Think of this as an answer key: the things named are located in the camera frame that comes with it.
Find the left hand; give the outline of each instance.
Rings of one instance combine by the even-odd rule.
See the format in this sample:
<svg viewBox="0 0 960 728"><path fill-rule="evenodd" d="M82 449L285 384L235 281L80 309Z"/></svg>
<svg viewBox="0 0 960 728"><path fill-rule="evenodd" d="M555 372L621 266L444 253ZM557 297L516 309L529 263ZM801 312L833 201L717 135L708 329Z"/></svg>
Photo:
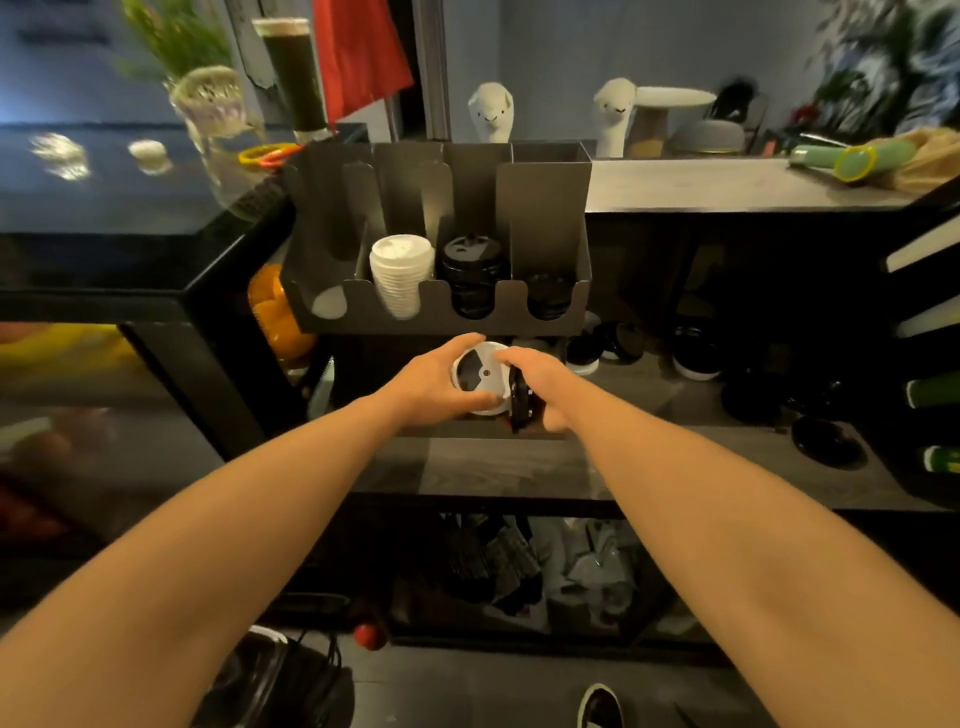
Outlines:
<svg viewBox="0 0 960 728"><path fill-rule="evenodd" d="M453 362L486 338L482 333L461 334L432 352L415 356L376 396L398 407L408 426L436 425L468 412L493 409L502 402L496 394L461 392L450 380Z"/></svg>

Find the yellow ring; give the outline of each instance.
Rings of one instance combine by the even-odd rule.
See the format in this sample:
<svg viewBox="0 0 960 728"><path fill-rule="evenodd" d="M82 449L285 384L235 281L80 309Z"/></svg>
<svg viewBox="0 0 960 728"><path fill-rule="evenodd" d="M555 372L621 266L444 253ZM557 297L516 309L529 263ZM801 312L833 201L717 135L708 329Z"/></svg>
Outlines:
<svg viewBox="0 0 960 728"><path fill-rule="evenodd" d="M853 177L841 177L837 173L837 167L840 166L840 162L843 160L843 158L846 157L851 152L866 152L867 157L870 158L870 161L867 163L867 168L864 169L863 172L861 172L860 174L854 175ZM833 163L833 176L836 179L838 179L840 182L859 182L860 180L864 179L867 175L869 175L871 172L873 172L874 167L876 167L876 149L874 147L868 144L861 144L858 147L847 147L847 149L845 149L841 153L841 155L837 158L837 160Z"/></svg>
<svg viewBox="0 0 960 728"><path fill-rule="evenodd" d="M251 147L250 149L245 149L243 152L237 155L237 161L240 162L241 166L244 169L250 169L253 172L260 172L260 158L265 155L269 155L271 152L279 152L280 150L285 149L294 149L298 147L298 144L293 144L291 142L279 142L277 144L261 144L258 147Z"/></svg>

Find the gray tile floor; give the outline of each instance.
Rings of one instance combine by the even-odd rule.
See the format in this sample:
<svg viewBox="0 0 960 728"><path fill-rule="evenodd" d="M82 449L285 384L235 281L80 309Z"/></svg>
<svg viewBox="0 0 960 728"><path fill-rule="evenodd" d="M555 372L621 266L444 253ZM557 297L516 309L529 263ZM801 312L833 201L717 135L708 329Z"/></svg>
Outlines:
<svg viewBox="0 0 960 728"><path fill-rule="evenodd" d="M326 639L306 644L326 649ZM700 728L775 726L732 669L459 652L387 646L362 649L346 637L353 669L352 728L575 728L586 687L605 683L620 698L627 728L684 728L679 704Z"/></svg>

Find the tall glass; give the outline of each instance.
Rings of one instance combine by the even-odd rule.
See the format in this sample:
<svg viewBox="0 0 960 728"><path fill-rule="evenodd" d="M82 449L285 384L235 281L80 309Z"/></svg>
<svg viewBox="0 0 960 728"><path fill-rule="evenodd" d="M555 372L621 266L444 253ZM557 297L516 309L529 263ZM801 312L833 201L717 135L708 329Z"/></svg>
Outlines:
<svg viewBox="0 0 960 728"><path fill-rule="evenodd" d="M326 125L310 21L305 17L257 18L253 27L267 46L297 142L332 136Z"/></svg>

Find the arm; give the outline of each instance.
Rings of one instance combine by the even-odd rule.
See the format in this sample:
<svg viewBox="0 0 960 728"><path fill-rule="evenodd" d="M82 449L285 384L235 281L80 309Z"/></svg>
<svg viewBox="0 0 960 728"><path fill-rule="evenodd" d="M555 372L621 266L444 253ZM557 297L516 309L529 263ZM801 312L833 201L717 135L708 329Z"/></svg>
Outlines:
<svg viewBox="0 0 960 728"><path fill-rule="evenodd" d="M403 425L496 405L450 383L482 340L459 336L376 394L232 460L63 582L0 642L3 724L189 724L377 449Z"/></svg>
<svg viewBox="0 0 960 728"><path fill-rule="evenodd" d="M509 349L658 566L784 727L955 725L960 619L867 538L706 438Z"/></svg>

